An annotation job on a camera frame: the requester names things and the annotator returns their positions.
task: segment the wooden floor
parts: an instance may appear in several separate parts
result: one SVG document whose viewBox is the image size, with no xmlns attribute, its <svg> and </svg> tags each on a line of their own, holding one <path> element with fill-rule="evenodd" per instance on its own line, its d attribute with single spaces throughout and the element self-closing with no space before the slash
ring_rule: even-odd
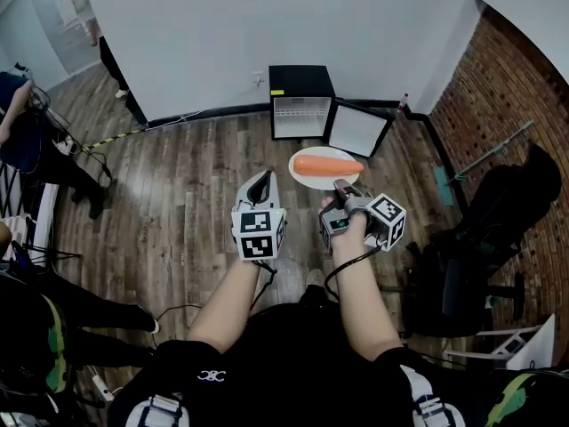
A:
<svg viewBox="0 0 569 427">
<path fill-rule="evenodd" d="M 124 102 L 115 99 L 116 89 L 116 82 L 97 66 L 50 95 L 52 106 L 72 123 L 74 136 L 91 144 L 138 127 Z M 185 302 L 204 303 L 236 258 L 229 212 L 237 188 L 259 171 L 272 169 L 289 225 L 276 260 L 275 283 L 258 308 L 298 301 L 309 270 L 327 273 L 332 268 L 317 232 L 317 207 L 324 192 L 295 182 L 287 169 L 292 154 L 317 144 L 272 141 L 269 114 L 260 113 L 174 125 L 102 146 L 116 184 L 95 222 L 88 217 L 87 202 L 75 205 L 70 192 L 61 191 L 55 247 L 83 258 L 60 262 L 60 274 L 106 299 L 139 303 L 156 316 Z M 95 177 L 99 174 L 99 165 L 85 154 L 76 160 Z M 405 245 L 415 240 L 423 246 L 429 233 L 453 226 L 458 212 L 443 207 L 437 197 L 433 167 L 441 163 L 421 123 L 399 117 L 377 155 L 360 161 L 366 169 L 359 186 L 375 195 L 387 193 L 408 211 L 403 242 L 373 257 L 378 282 L 400 285 L 412 263 Z M 263 272 L 260 284 L 267 278 Z M 386 294 L 385 299 L 404 330 L 399 294 Z M 192 308 L 168 312 L 156 341 L 184 339 L 195 315 Z M 150 334 L 99 332 L 152 346 Z M 440 354 L 440 341 L 414 336 L 410 344 Z M 114 390 L 135 370 L 100 372 Z M 87 376 L 83 372 L 80 378 L 83 390 L 95 391 Z"/>
</svg>

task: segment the white plate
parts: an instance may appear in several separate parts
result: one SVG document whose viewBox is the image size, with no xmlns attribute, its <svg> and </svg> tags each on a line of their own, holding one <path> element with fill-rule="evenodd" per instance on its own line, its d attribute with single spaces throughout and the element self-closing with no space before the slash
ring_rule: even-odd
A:
<svg viewBox="0 0 569 427">
<path fill-rule="evenodd" d="M 299 181 L 302 185 L 306 185 L 312 189 L 330 189 L 334 190 L 334 182 L 338 179 L 345 179 L 349 183 L 354 183 L 359 174 L 345 175 L 345 176 L 335 176 L 335 177 L 324 177 L 315 175 L 302 175 L 294 171 L 294 159 L 298 155 L 316 155 L 317 157 L 330 157 L 338 158 L 340 160 L 356 161 L 350 154 L 346 152 L 334 149 L 333 147 L 308 147 L 307 149 L 299 150 L 296 152 L 288 162 L 288 170 L 294 180 Z"/>
</svg>

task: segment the brick wall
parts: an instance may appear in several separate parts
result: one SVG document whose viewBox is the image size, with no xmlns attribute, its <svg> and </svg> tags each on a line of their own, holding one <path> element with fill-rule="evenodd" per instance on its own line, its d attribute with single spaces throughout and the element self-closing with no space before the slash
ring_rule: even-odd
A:
<svg viewBox="0 0 569 427">
<path fill-rule="evenodd" d="M 487 8 L 431 119 L 457 171 L 527 120 L 535 122 L 503 154 L 472 171 L 463 188 L 470 201 L 493 165 L 523 164 L 529 141 L 557 161 L 563 178 L 561 196 L 525 234 L 523 252 L 491 283 L 512 285 L 515 272 L 524 273 L 525 318 L 519 324 L 533 326 L 556 313 L 557 351 L 565 350 L 569 342 L 569 86 L 529 39 Z M 495 326 L 513 325 L 512 308 L 511 301 L 500 301 Z"/>
</svg>

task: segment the fridge door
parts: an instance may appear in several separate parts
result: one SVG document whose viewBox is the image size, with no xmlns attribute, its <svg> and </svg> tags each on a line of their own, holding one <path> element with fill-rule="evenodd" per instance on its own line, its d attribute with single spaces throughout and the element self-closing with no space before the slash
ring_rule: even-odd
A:
<svg viewBox="0 0 569 427">
<path fill-rule="evenodd" d="M 328 144 L 369 157 L 379 147 L 392 122 L 389 114 L 336 100 Z"/>
</svg>

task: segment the hand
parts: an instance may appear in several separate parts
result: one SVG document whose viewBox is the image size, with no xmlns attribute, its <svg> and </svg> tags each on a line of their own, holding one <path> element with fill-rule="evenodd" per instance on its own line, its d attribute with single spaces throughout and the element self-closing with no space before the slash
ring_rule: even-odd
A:
<svg viewBox="0 0 569 427">
<path fill-rule="evenodd" d="M 322 200 L 322 207 L 327 207 L 333 199 Z M 334 266 L 338 267 L 365 253 L 365 227 L 367 217 L 363 212 L 355 212 L 349 217 L 349 228 L 346 232 L 332 238 L 332 257 Z"/>
<path fill-rule="evenodd" d="M 10 127 L 7 125 L 0 125 L 0 146 L 3 146 L 6 141 L 10 139 Z"/>
</svg>

